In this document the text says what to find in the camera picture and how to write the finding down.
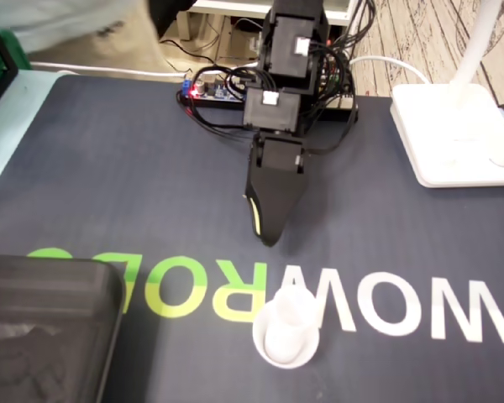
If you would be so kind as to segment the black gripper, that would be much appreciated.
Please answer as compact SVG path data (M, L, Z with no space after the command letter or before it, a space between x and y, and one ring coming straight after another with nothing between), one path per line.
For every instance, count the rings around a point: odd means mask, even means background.
M253 139L244 196L255 236L267 247L280 239L292 209L307 186L304 141L260 133Z

